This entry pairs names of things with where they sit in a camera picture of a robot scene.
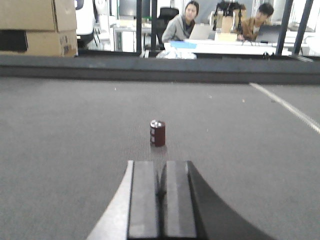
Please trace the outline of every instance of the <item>person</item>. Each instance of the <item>person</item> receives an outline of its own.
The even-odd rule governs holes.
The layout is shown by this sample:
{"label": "person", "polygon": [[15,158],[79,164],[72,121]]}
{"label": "person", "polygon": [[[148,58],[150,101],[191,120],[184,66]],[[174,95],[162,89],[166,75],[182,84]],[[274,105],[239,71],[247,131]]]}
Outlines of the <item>person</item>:
{"label": "person", "polygon": [[242,22],[242,32],[238,32],[237,40],[255,41],[260,27],[263,24],[269,24],[268,19],[273,13],[274,7],[270,3],[260,5],[255,17],[250,17]]}
{"label": "person", "polygon": [[162,42],[183,41],[188,39],[196,24],[195,18],[199,13],[199,3],[190,1],[185,7],[184,15],[177,15],[169,21],[163,35]]}

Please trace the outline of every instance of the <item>red can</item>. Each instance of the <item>red can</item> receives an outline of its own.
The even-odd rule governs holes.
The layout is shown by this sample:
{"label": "red can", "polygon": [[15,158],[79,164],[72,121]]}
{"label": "red can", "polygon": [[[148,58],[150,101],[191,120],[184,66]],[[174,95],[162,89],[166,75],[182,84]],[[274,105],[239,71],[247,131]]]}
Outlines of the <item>red can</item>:
{"label": "red can", "polygon": [[150,122],[150,144],[155,147],[166,144],[166,124],[164,121],[152,120]]}

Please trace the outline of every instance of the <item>white surface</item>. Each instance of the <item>white surface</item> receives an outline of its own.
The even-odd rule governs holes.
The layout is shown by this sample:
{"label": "white surface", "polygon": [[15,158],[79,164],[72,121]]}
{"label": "white surface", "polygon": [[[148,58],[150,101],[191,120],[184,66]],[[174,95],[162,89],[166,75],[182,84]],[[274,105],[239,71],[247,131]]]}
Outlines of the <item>white surface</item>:
{"label": "white surface", "polygon": [[134,162],[128,161],[123,179],[87,240],[126,240]]}
{"label": "white surface", "polygon": [[84,0],[83,7],[75,11],[76,34],[88,35],[94,31],[95,14],[92,0]]}
{"label": "white surface", "polygon": [[320,37],[309,37],[306,39],[306,43],[310,48],[310,55],[320,55]]}
{"label": "white surface", "polygon": [[[285,35],[284,42],[285,43],[295,43],[296,37],[297,37],[298,32],[297,31],[287,31]],[[316,35],[315,32],[305,32],[303,35],[303,41],[302,43],[306,43],[306,39],[310,37],[314,37]]]}
{"label": "white surface", "polygon": [[[196,48],[178,48],[180,52],[202,53],[202,54],[249,54],[262,55],[265,52],[268,54],[276,53],[277,48],[264,43],[251,42],[221,42],[214,40],[186,40],[188,43],[196,44]],[[166,50],[171,48],[169,42],[164,44]],[[282,51],[282,55],[291,55],[287,50]]]}

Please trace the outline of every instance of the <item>blue folder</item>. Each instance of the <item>blue folder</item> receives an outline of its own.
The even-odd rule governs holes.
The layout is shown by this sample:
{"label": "blue folder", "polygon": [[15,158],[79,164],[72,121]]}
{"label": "blue folder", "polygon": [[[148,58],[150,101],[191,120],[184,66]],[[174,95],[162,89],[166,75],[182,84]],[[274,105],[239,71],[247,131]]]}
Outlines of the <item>blue folder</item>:
{"label": "blue folder", "polygon": [[176,49],[195,49],[197,44],[186,41],[170,41],[171,47]]}

